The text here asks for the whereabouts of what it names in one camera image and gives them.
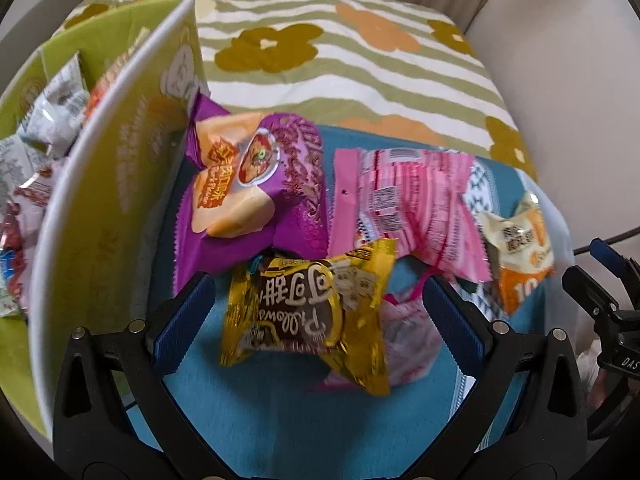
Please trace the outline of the person right hand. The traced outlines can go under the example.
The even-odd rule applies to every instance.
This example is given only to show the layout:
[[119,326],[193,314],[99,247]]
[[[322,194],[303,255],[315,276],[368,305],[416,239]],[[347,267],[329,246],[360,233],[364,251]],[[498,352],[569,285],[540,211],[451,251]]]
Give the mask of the person right hand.
[[588,385],[586,404],[590,408],[598,408],[613,392],[616,384],[615,377],[611,377],[607,370],[600,370],[599,375]]

